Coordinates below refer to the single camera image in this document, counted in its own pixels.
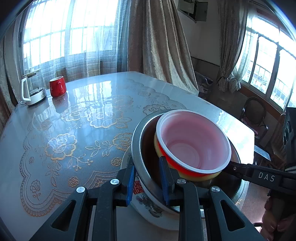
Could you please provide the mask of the right hand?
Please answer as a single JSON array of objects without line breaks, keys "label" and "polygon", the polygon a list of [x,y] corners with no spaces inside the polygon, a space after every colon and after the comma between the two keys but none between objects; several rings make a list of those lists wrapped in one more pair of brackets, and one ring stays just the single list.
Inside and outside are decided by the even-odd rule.
[{"label": "right hand", "polygon": [[277,231],[281,234],[285,234],[292,222],[295,219],[295,214],[283,218],[283,219],[277,219],[273,212],[273,198],[269,197],[264,205],[265,212],[262,217],[262,228],[260,230],[260,234],[266,239],[266,240],[274,240],[274,232]]}]

